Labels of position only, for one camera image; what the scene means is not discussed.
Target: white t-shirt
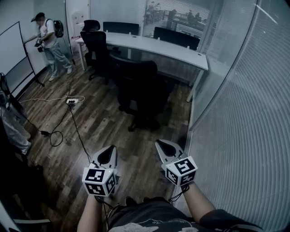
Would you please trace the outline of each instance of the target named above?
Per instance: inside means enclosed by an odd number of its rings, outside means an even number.
[[[36,36],[38,37],[40,36],[41,38],[43,38],[45,35],[51,32],[55,32],[54,23],[51,19],[45,19],[44,24],[41,27],[39,27]],[[52,46],[55,45],[56,41],[57,37],[55,36],[55,34],[53,34],[52,36],[50,36],[48,40],[43,41],[42,46],[44,48],[51,48]]]

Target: person standing by whiteboard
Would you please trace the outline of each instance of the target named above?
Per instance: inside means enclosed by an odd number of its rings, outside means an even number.
[[[49,81],[52,81],[59,76],[56,61],[59,61],[67,70],[67,74],[70,74],[73,71],[73,67],[60,50],[57,37],[55,36],[54,22],[51,19],[47,19],[42,12],[38,13],[34,20],[39,26],[38,31],[36,35],[25,41],[24,44],[40,37],[40,43],[42,43],[45,56],[52,70],[52,76]]]

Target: black cap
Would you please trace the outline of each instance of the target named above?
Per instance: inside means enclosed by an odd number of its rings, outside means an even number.
[[[40,12],[38,13],[35,18],[31,19],[31,22],[33,21],[38,21],[41,17],[44,17],[44,13],[43,12]]]

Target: chair wheel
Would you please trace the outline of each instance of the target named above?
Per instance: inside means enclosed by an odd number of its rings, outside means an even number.
[[[134,128],[131,128],[130,126],[128,127],[128,131],[129,132],[133,132],[134,131]]]

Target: white desk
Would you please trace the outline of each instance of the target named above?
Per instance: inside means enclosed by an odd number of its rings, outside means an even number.
[[[85,70],[83,53],[82,53],[82,44],[84,41],[82,38],[76,40],[78,43],[78,49],[80,53],[82,68]],[[208,62],[204,54],[198,53],[196,51],[190,50],[188,48],[168,43],[165,41],[151,39],[142,36],[135,36],[129,34],[119,34],[119,33],[106,33],[106,43],[108,45],[113,45],[116,47],[125,47],[130,49],[142,50],[145,52],[154,53],[161,56],[166,56],[175,60],[191,64],[200,69],[200,72],[197,76],[197,81],[195,81],[193,89],[191,91],[190,99],[195,92],[195,88],[203,74],[204,71],[208,70]]]

